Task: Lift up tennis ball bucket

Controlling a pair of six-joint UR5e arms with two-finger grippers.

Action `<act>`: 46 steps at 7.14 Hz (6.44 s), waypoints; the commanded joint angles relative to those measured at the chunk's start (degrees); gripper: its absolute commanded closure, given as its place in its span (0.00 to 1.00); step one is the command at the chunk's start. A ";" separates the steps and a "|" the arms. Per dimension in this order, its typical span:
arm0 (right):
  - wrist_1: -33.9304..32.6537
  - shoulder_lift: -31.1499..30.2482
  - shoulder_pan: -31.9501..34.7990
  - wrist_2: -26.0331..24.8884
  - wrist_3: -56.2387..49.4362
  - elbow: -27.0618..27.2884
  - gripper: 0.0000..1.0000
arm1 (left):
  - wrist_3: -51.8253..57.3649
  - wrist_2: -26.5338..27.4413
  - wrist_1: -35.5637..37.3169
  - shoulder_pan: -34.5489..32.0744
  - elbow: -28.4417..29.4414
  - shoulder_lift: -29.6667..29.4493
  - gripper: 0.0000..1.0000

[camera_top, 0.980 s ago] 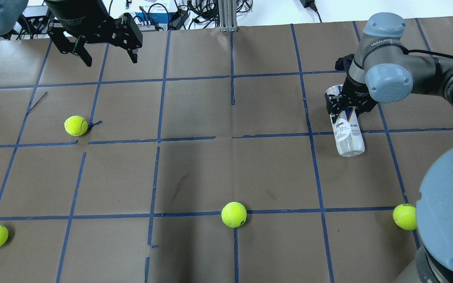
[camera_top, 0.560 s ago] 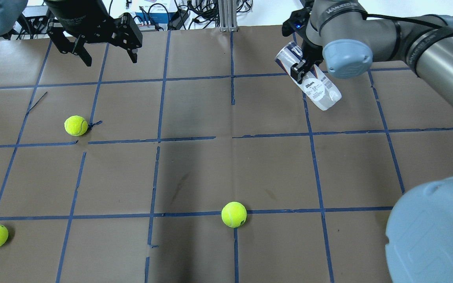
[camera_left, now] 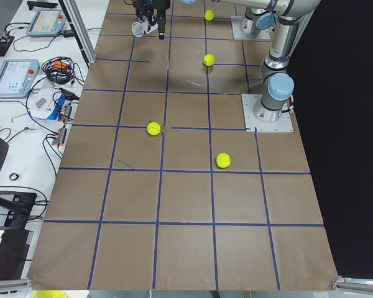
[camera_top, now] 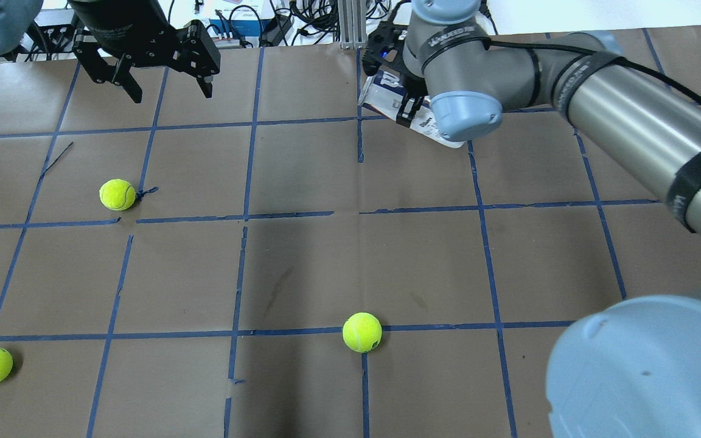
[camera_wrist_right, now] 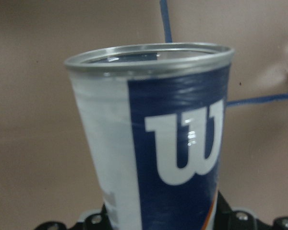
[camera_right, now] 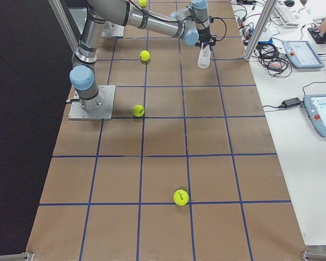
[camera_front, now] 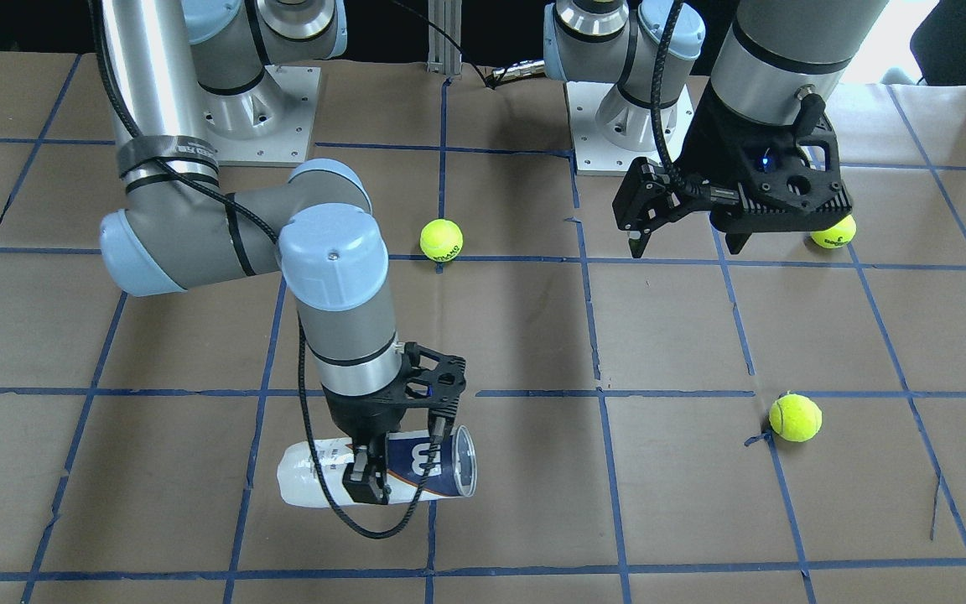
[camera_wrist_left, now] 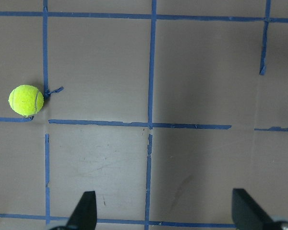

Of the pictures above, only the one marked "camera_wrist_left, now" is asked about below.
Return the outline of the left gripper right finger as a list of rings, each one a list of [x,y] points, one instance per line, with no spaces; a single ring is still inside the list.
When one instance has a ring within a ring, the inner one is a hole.
[[[237,230],[270,230],[274,221],[245,189],[232,190],[231,215]]]

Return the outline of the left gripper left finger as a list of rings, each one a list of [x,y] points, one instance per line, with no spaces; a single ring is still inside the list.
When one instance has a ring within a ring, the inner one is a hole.
[[[95,191],[83,193],[66,224],[66,228],[68,230],[94,230],[96,228]]]

